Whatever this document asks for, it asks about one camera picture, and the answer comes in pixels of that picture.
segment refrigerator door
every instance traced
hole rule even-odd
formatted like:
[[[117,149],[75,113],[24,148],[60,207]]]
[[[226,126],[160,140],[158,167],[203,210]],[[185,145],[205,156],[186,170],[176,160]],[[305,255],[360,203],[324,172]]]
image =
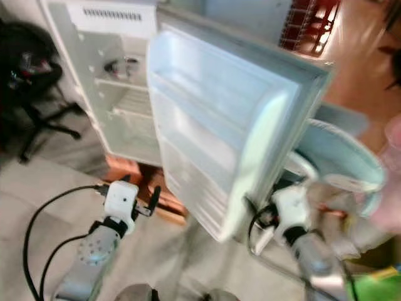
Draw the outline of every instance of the refrigerator door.
[[[169,189],[216,239],[261,204],[329,72],[194,14],[159,8],[147,80]]]

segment green object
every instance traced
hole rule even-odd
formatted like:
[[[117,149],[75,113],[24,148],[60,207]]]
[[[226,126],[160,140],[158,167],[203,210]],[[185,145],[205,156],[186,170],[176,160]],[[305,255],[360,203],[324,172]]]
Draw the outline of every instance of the green object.
[[[363,276],[355,280],[355,286],[359,301],[401,301],[401,274],[387,278]],[[348,296],[352,300],[350,284]]]

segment black office chair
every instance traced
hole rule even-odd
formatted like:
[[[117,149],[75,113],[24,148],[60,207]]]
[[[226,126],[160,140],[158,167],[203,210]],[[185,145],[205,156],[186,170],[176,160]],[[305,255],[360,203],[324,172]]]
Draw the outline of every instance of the black office chair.
[[[21,71],[21,57],[29,53],[32,58],[48,61],[47,70],[27,74]],[[49,89],[54,87],[63,74],[61,67],[51,62],[55,47],[48,34],[40,28],[26,23],[3,24],[0,27],[0,106],[4,112],[21,107],[32,120],[34,129],[29,134],[21,149],[19,160],[21,163],[29,161],[28,151],[43,129],[55,130],[80,139],[80,133],[54,124],[68,112],[80,113],[76,103],[62,108],[50,116],[42,116],[34,106],[41,100]]]

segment ventilation grille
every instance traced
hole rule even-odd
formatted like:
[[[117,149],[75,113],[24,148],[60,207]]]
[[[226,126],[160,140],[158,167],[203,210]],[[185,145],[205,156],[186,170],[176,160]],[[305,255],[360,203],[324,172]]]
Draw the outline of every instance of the ventilation grille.
[[[139,13],[134,13],[132,11],[113,11],[110,9],[83,8],[83,13],[85,16],[96,18],[142,21],[142,15]]]

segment white mini fridge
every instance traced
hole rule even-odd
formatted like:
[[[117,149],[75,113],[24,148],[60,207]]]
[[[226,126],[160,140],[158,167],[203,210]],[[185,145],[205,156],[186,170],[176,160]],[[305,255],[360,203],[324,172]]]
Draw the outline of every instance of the white mini fridge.
[[[82,18],[110,22],[104,34],[79,28],[68,3],[41,3],[106,150],[162,166],[168,188],[194,218],[216,240],[231,237],[246,215],[244,196],[261,204],[269,194],[330,72],[168,4],[143,10],[158,24],[149,43],[124,43],[138,20],[113,27],[110,16],[135,15],[132,3],[101,1],[95,16],[82,6]],[[147,49],[136,83],[102,73],[127,44]]]

